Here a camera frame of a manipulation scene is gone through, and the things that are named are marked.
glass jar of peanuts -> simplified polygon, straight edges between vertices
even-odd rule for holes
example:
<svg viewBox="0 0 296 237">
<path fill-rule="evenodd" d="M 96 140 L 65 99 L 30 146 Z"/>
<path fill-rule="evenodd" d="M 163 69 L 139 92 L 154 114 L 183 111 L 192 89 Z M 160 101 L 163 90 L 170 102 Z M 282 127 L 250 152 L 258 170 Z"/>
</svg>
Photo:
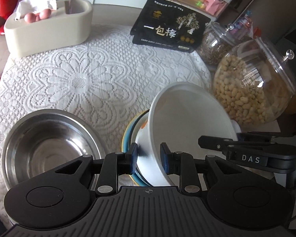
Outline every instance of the glass jar of peanuts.
<svg viewBox="0 0 296 237">
<path fill-rule="evenodd" d="M 293 58 L 292 50 L 283 57 L 266 39 L 237 45 L 218 65 L 214 95 L 240 126 L 271 122 L 296 92 L 296 80 L 287 62 Z"/>
<path fill-rule="evenodd" d="M 199 56 L 209 69 L 216 70 L 218 63 L 240 41 L 229 33 L 234 26 L 223 28 L 217 22 L 211 22 L 205 29 L 201 45 L 196 49 Z"/>
</svg>

tablecloth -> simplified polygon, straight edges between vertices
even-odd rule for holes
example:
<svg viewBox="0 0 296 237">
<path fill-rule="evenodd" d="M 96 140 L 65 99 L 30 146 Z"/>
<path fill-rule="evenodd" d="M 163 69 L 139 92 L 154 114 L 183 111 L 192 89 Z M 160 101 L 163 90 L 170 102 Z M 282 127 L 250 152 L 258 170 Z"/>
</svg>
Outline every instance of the tablecloth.
<svg viewBox="0 0 296 237">
<path fill-rule="evenodd" d="M 109 151 L 121 149 L 127 124 L 175 81 L 210 88 L 210 73 L 196 52 L 132 44 L 130 28 L 95 25 L 80 45 L 21 59 L 9 57 L 0 81 L 0 219 L 6 188 L 1 153 L 12 126 L 45 108 L 65 110 L 92 126 Z"/>
</svg>

white lace tablecloth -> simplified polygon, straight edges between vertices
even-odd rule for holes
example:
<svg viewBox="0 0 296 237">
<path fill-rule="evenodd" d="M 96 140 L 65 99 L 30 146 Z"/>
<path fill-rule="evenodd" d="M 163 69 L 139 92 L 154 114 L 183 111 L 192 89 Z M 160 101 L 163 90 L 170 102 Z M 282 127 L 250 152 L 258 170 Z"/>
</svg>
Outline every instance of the white lace tablecloth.
<svg viewBox="0 0 296 237">
<path fill-rule="evenodd" d="M 0 81 L 0 219 L 7 227 L 1 152 L 23 116 L 45 108 L 71 112 L 116 152 L 130 120 L 148 109 L 163 87 L 176 81 L 210 87 L 210 73 L 196 52 L 135 45 L 129 32 L 129 27 L 96 25 L 80 45 L 9 57 Z"/>
</svg>

tissue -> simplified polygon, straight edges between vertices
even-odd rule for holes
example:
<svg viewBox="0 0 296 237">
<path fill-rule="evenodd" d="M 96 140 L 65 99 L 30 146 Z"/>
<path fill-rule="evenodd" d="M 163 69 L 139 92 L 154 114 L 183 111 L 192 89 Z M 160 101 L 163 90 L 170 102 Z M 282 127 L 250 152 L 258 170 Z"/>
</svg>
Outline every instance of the tissue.
<svg viewBox="0 0 296 237">
<path fill-rule="evenodd" d="M 22 0 L 16 8 L 15 20 L 24 18 L 28 13 L 40 13 L 44 9 L 56 10 L 56 0 Z"/>
</svg>

black package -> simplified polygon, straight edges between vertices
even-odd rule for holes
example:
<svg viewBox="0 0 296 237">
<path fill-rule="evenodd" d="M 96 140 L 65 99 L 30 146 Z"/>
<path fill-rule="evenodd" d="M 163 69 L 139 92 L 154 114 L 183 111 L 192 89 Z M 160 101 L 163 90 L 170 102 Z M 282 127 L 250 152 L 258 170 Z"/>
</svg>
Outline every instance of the black package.
<svg viewBox="0 0 296 237">
<path fill-rule="evenodd" d="M 210 19 L 166 0 L 147 0 L 130 34 L 134 44 L 193 52 Z"/>
</svg>

